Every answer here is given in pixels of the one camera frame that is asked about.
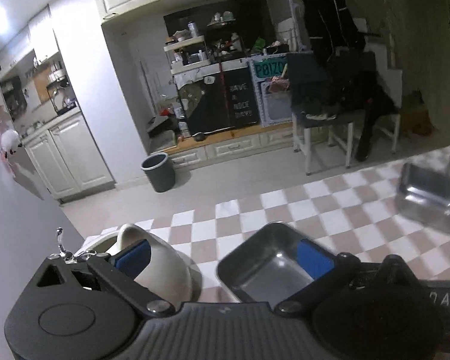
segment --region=trash can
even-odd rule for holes
[[[142,162],[142,170],[156,192],[165,192],[175,185],[175,169],[167,153],[156,153]]]

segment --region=gray floor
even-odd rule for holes
[[[178,172],[176,186],[165,193],[154,192],[151,185],[141,185],[101,192],[66,203],[62,209],[78,232],[87,237],[124,223],[159,218],[200,205],[305,184],[447,145],[450,145],[450,139],[438,132],[430,137],[411,135],[400,139],[399,150],[392,155],[391,141],[379,136],[368,161],[352,162],[347,170],[341,149],[328,147],[324,142],[318,143],[314,145],[314,173],[310,176],[305,175],[304,156],[294,153],[290,147]]]

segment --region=blue gripper pad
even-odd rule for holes
[[[114,267],[129,278],[136,278],[143,271],[152,257],[152,249],[146,239],[131,244],[114,257]]]
[[[331,253],[321,252],[319,245],[312,245],[306,239],[301,240],[296,247],[296,261],[313,280],[316,280],[332,270],[335,266]]]

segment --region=green object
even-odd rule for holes
[[[264,59],[263,61],[254,61],[253,67],[257,78],[265,79],[273,76],[281,76],[287,63],[286,56],[278,56]]]
[[[255,41],[255,44],[252,47],[252,51],[262,51],[265,47],[265,39],[258,37]]]

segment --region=stuffed animal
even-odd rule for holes
[[[15,130],[7,130],[0,137],[0,147],[5,153],[5,158],[8,156],[8,153],[13,154],[17,151],[18,147],[22,146],[20,135]]]

